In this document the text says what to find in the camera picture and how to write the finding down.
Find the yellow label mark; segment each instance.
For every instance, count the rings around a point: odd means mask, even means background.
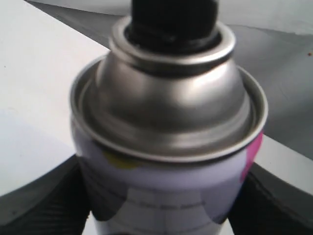
[[[138,163],[128,160],[125,158],[120,158],[112,153],[103,152],[104,156],[107,158],[108,162],[119,169],[134,169],[139,166]]]

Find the black spray nozzle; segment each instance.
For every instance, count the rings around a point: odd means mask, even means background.
[[[125,34],[151,51],[194,53],[219,42],[217,13],[217,0],[133,0]]]

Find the metal rim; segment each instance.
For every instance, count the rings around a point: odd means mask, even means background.
[[[211,153],[202,153],[202,154],[196,154],[191,156],[162,156],[162,155],[156,155],[156,154],[149,154],[149,153],[143,153],[131,148],[127,148],[124,146],[121,146],[117,143],[114,143],[106,138],[103,138],[101,135],[99,135],[97,132],[95,132],[93,129],[91,129],[84,120],[83,115],[81,113],[81,110],[79,110],[79,107],[77,105],[78,99],[80,99],[80,93],[77,92],[78,85],[81,85],[81,82],[84,82],[82,80],[83,75],[88,72],[91,67],[95,66],[97,63],[99,63],[100,60],[104,59],[104,57],[98,58],[94,60],[92,63],[90,63],[86,68],[84,68],[76,78],[70,94],[70,105],[72,109],[72,114],[75,118],[75,120],[79,123],[81,128],[93,139],[98,141],[100,144],[103,144],[104,146],[111,148],[115,151],[120,152],[124,155],[129,155],[138,159],[142,160],[149,160],[149,161],[156,161],[156,162],[164,162],[164,163],[196,163],[196,162],[203,162],[208,160],[215,160],[220,157],[224,157],[227,155],[230,155],[240,149],[245,148],[247,145],[249,145],[261,132],[262,129],[266,123],[267,116],[268,116],[268,103],[265,96],[265,93],[259,83],[244,69],[241,67],[238,67],[239,71],[242,74],[243,82],[245,87],[247,88],[248,93],[254,92],[254,97],[256,97],[257,100],[252,100],[253,102],[257,102],[259,109],[257,110],[256,115],[257,123],[254,127],[254,129],[239,143],[234,144],[228,148],[224,148],[220,151],[215,151]]]
[[[221,60],[229,55],[236,44],[236,38],[233,32],[223,23],[217,22],[217,29],[222,35],[222,40],[218,46],[213,49],[195,53],[192,55],[162,55],[134,46],[125,38],[124,31],[131,22],[131,17],[124,17],[119,20],[112,29],[110,38],[110,48],[115,55],[125,62],[137,65],[139,62],[151,63],[157,65],[172,66],[195,66],[207,64]]]

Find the can label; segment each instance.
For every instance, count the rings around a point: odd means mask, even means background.
[[[248,147],[200,166],[148,165],[104,151],[72,128],[101,235],[217,234],[256,154],[248,156]],[[251,146],[260,145],[260,136]]]

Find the spray can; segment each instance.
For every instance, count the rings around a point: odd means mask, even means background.
[[[195,30],[178,25],[197,0],[155,22],[173,2],[134,0],[111,52],[72,87],[72,135],[100,235],[218,234],[262,142],[266,97],[231,59],[235,37],[215,22],[217,3],[199,1]]]

